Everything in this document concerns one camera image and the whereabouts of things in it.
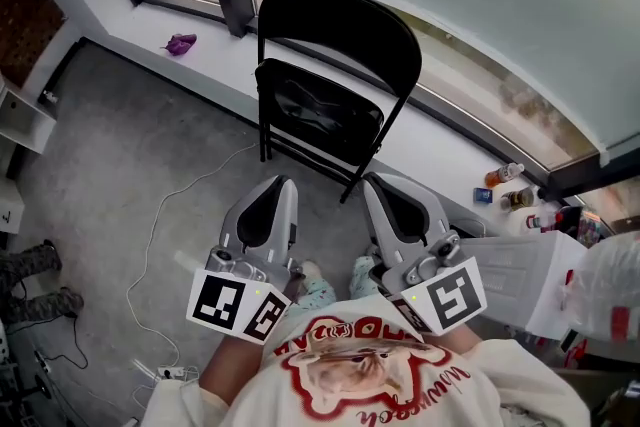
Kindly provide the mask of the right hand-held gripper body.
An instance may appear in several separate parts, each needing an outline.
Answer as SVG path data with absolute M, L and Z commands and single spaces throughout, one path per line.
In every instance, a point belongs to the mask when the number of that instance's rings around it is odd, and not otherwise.
M 442 336 L 486 309 L 476 259 L 463 255 L 455 231 L 412 257 L 394 256 L 384 265 L 380 287 L 416 331 Z

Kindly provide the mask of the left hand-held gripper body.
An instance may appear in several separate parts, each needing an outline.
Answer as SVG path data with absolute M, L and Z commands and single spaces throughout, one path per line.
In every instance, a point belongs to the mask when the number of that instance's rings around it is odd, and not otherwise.
M 283 265 L 227 248 L 211 250 L 193 278 L 186 319 L 254 344 L 267 342 L 304 280 L 290 258 Z

